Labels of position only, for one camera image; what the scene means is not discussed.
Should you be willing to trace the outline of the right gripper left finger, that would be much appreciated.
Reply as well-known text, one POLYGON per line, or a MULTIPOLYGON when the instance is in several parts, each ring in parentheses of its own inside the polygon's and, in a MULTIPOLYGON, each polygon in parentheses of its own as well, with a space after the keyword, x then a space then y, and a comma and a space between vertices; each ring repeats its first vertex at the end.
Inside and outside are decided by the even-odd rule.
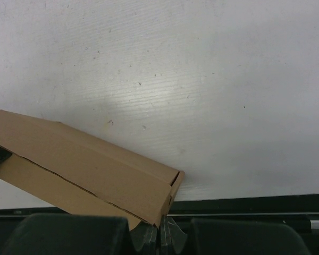
POLYGON ((157 230, 131 231, 124 217, 34 214, 5 242, 3 254, 156 254, 157 230))

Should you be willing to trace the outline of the brown cardboard paper box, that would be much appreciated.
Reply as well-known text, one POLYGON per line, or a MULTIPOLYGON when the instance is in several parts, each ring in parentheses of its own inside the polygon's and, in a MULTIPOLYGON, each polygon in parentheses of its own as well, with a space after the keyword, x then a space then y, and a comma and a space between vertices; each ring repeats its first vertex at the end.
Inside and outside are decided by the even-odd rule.
POLYGON ((67 213, 159 226, 184 172, 60 122, 0 110, 0 179, 67 213))

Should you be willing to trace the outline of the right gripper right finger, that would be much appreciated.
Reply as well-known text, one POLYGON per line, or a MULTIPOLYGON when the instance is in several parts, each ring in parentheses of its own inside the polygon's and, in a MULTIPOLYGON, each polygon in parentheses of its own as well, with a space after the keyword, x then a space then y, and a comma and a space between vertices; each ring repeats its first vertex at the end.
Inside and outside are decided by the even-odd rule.
POLYGON ((161 254, 310 254, 287 214, 170 214, 161 254))

